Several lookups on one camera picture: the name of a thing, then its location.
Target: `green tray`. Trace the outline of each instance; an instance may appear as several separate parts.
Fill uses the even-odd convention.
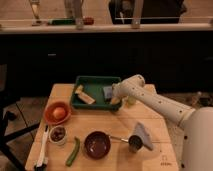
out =
[[[101,109],[101,110],[118,110],[121,107],[121,102],[116,105],[110,105],[109,101],[104,99],[103,87],[111,86],[113,83],[121,81],[120,77],[109,76],[78,76],[76,79],[74,91],[71,97],[71,105],[74,108],[81,109]],[[83,91],[95,99],[94,104],[85,104],[74,93],[76,88],[82,84]]]

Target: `cucumber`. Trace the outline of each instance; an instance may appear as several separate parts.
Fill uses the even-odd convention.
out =
[[[75,139],[75,147],[66,161],[66,166],[69,166],[69,167],[72,165],[80,149],[80,139],[77,137],[74,137],[74,139]]]

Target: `egg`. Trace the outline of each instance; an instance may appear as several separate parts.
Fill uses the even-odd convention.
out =
[[[63,107],[56,107],[53,111],[53,117],[57,120],[63,119],[66,115],[66,110]]]

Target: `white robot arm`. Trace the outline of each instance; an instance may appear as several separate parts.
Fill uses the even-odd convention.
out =
[[[157,111],[184,130],[182,168],[184,171],[213,170],[213,108],[198,110],[143,88],[144,78],[135,75],[114,85],[113,99],[131,96]]]

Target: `dark cabinet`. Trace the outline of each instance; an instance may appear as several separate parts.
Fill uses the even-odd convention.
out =
[[[212,91],[213,32],[1,35],[8,84],[22,95],[48,95],[78,75],[141,74],[160,91]]]

